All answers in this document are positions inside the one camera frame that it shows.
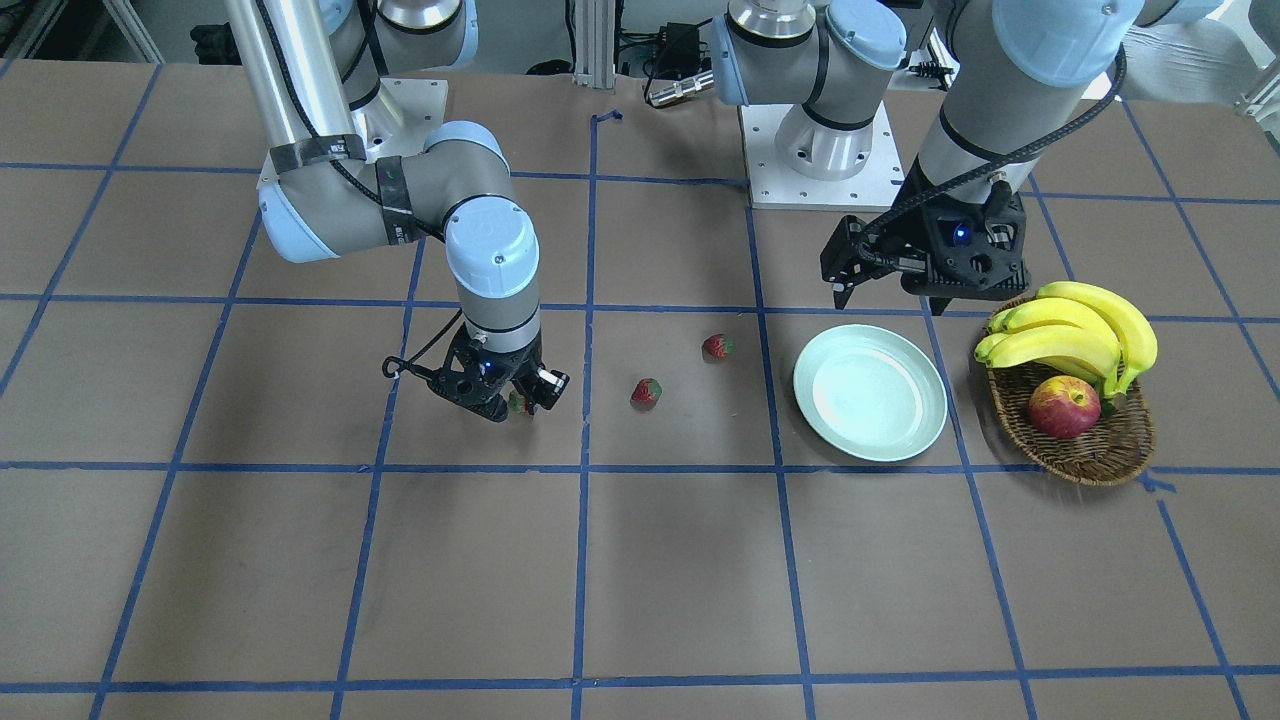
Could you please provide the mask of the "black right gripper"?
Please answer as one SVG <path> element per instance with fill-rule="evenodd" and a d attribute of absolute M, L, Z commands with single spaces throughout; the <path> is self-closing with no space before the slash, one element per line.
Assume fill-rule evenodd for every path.
<path fill-rule="evenodd" d="M 503 388 L 512 384 L 527 401 L 529 413 L 552 410 L 571 378 L 549 370 L 541 361 L 541 334 L 513 352 L 484 348 L 467 331 L 457 331 L 445 354 L 445 364 L 431 373 L 431 391 L 489 421 L 502 423 L 511 413 Z"/>

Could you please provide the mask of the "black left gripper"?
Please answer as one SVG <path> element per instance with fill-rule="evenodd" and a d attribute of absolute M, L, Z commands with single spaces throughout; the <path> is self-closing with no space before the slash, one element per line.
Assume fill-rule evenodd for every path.
<path fill-rule="evenodd" d="M 945 193 L 923 202 L 887 224 L 879 247 L 920 265 L 902 272 L 900 284 L 927 297 L 931 316 L 942 316 L 954 299 L 1007 301 L 1028 290 L 1025 228 L 1021 195 L 995 186 L 984 202 Z M 858 286 L 897 272 L 882 252 L 858 217 L 837 222 L 820 251 L 820 278 L 831 286 L 835 309 L 844 310 Z"/>

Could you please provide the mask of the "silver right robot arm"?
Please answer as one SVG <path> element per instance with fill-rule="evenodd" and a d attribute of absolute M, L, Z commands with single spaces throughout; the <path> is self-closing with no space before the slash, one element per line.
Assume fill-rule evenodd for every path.
<path fill-rule="evenodd" d="M 568 375 L 541 360 L 540 247 L 495 136 L 436 123 L 406 70 L 456 67 L 477 46 L 471 1 L 229 1 L 230 32 L 268 132 L 264 227 L 291 263 L 443 242 L 460 310 L 438 369 L 388 357 L 438 396 L 503 421 L 554 407 Z"/>

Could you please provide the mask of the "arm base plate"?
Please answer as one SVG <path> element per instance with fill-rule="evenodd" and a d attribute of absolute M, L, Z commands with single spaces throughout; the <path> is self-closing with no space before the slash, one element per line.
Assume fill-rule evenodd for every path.
<path fill-rule="evenodd" d="M 448 96 L 445 79 L 381 78 L 378 95 L 351 113 L 366 163 L 421 152 L 428 136 L 445 120 Z"/>
<path fill-rule="evenodd" d="M 884 105 L 855 131 L 815 123 L 799 105 L 741 106 L 755 209 L 881 213 L 905 181 Z"/>

